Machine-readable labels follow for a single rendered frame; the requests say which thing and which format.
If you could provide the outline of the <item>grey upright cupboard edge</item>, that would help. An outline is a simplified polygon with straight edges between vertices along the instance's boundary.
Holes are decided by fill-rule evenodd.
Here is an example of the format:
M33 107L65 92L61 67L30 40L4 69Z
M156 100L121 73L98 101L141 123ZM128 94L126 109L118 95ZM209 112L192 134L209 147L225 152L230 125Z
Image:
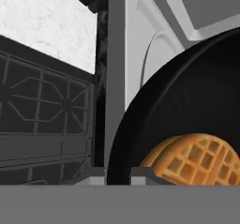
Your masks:
M109 0L104 166L125 112L125 0Z

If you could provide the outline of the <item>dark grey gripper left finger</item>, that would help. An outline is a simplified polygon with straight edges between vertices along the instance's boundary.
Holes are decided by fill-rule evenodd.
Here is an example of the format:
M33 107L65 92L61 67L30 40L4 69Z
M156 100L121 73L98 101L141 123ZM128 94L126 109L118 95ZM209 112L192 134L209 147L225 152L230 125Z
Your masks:
M82 173L77 173L67 185L75 186L104 186L105 171L103 167L90 167Z

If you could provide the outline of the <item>black bowl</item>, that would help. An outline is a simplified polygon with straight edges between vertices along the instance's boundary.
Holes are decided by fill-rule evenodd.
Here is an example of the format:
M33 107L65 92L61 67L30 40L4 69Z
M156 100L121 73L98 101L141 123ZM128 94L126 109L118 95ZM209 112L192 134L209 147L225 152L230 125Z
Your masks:
M178 54L143 85L115 134L107 183L127 185L158 143L188 133L217 136L240 154L240 28Z

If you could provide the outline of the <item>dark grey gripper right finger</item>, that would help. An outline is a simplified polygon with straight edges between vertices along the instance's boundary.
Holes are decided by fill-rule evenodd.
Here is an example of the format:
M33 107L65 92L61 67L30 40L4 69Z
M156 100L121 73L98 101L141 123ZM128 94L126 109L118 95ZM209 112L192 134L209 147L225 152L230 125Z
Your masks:
M167 180L157 177L150 167L133 167L130 172L132 186L172 186Z

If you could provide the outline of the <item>white cupboard door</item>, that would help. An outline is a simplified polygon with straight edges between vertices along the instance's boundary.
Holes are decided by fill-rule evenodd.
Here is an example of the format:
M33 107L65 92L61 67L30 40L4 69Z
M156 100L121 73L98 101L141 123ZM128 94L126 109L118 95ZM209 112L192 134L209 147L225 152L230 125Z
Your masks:
M125 0L125 109L139 92L141 69L152 36L143 84L176 55L195 44L189 41L165 0Z

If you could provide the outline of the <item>grey cupboard panel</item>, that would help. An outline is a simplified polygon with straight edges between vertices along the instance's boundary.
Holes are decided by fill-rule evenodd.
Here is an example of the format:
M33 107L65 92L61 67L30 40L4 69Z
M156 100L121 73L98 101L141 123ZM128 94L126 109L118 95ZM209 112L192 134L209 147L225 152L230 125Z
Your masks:
M165 1L190 41L240 27L240 0Z

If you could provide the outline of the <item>golden brown waffle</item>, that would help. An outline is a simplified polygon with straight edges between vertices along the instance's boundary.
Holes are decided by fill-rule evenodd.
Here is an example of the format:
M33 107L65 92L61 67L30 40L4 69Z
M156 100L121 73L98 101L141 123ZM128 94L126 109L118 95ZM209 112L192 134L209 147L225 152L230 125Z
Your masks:
M141 167L175 185L240 186L240 156L222 139L202 133L173 136L156 145Z

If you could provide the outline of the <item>black hob with grates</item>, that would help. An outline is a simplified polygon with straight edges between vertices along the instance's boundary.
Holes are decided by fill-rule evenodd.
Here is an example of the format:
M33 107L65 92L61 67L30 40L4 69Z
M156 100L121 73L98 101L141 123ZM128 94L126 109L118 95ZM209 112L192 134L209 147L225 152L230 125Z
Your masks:
M92 164L95 80L0 35L0 185L70 185Z

